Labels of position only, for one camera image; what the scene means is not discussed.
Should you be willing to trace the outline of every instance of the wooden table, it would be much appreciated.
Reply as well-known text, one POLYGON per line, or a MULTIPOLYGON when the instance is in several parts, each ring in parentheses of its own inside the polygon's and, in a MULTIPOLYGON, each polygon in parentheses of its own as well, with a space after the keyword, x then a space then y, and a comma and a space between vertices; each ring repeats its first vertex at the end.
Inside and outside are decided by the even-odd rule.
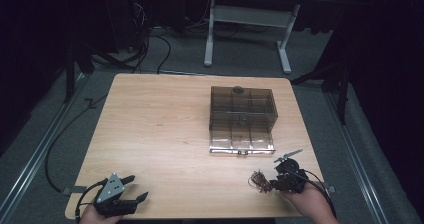
MULTIPOLYGON (((121 199, 149 195, 128 219, 297 216, 277 191, 259 193, 248 179, 258 170, 275 179, 274 160, 299 148, 304 151, 293 159, 322 178, 287 79, 118 74, 75 185, 90 186, 113 172, 135 175, 121 199), (279 115, 272 131, 275 154, 209 153, 211 86, 272 89, 279 115)), ((71 195, 68 218, 74 218, 80 195, 71 195)))

